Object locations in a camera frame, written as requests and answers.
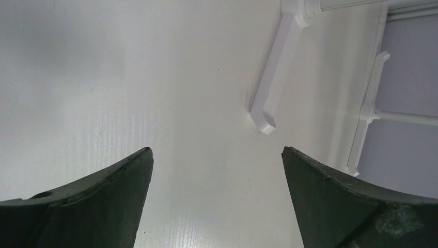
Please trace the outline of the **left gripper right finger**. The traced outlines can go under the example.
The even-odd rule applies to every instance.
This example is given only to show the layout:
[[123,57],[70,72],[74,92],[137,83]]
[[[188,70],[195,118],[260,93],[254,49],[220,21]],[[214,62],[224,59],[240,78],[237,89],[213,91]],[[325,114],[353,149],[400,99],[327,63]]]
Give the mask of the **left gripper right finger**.
[[437,200],[379,187],[293,147],[282,154],[305,247],[437,247]]

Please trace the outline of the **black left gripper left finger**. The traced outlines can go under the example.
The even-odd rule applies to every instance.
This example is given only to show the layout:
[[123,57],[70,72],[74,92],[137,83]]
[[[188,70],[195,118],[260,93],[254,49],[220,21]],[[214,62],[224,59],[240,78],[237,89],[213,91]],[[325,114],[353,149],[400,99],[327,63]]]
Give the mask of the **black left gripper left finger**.
[[142,148],[29,199],[1,202],[1,247],[133,247],[153,171]]

